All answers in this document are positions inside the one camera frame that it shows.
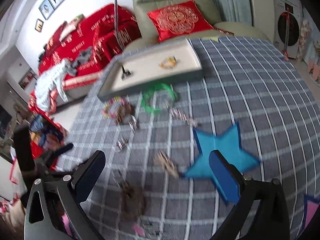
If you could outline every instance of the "screw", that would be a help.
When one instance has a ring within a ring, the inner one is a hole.
[[[66,175],[63,177],[63,181],[69,181],[71,180],[71,175]]]
[[[279,179],[273,179],[272,182],[273,182],[273,184],[275,184],[275,185],[279,185],[279,184],[280,184]]]
[[[252,180],[252,177],[250,175],[243,175],[243,179],[249,181]]]
[[[41,182],[41,179],[36,179],[36,180],[35,180],[35,184],[36,184],[36,185],[40,184],[40,182]]]

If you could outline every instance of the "red blanket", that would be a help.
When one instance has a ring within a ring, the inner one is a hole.
[[[119,36],[122,45],[125,47],[130,42],[141,37],[138,24],[132,13],[118,6],[119,14]],[[39,75],[51,67],[59,64],[62,59],[68,58],[73,61],[81,50],[93,46],[93,54],[86,64],[77,68],[75,77],[66,75],[63,88],[69,90],[94,83],[103,69],[107,66],[113,56],[122,53],[116,37],[114,35],[114,5],[107,6],[96,11],[88,18],[81,21],[77,29],[70,33],[62,42],[59,41],[60,34],[66,27],[64,22],[49,39],[41,64],[39,65]],[[57,91],[51,92],[51,109],[44,113],[36,105],[34,91],[31,93],[29,109],[34,113],[50,115],[56,110],[55,99]]]

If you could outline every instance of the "wooden piece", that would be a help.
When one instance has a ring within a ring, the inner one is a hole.
[[[167,171],[176,179],[179,178],[176,166],[163,151],[159,151],[158,155],[154,158],[154,161],[157,165],[160,165],[164,171]]]

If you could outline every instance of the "red pillow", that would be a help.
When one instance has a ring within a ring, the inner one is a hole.
[[[149,12],[149,18],[159,33],[159,42],[199,31],[213,30],[193,0]]]
[[[56,30],[56,32],[52,35],[52,37],[49,39],[48,43],[47,43],[47,49],[46,49],[46,56],[50,56],[55,49],[60,46],[61,41],[60,39],[60,35],[64,29],[64,27],[66,26],[67,22],[63,22],[63,24],[61,24],[59,26],[59,28]]]

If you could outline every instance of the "green sofa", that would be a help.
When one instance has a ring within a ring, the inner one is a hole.
[[[133,0],[134,13],[138,21],[142,38],[130,43],[124,51],[149,47],[158,43],[158,32],[152,21],[149,19],[147,15],[148,12],[186,1],[189,0]],[[268,37],[255,27],[244,25],[238,22],[222,22],[217,6],[213,2],[213,0],[194,0],[194,2],[197,4],[197,7],[202,13],[204,19],[210,25],[225,31],[232,32],[235,34],[235,36],[248,36],[252,38],[268,40]],[[181,35],[179,37],[169,39],[168,41],[181,38],[203,38],[212,36],[227,35],[217,30],[209,30]]]

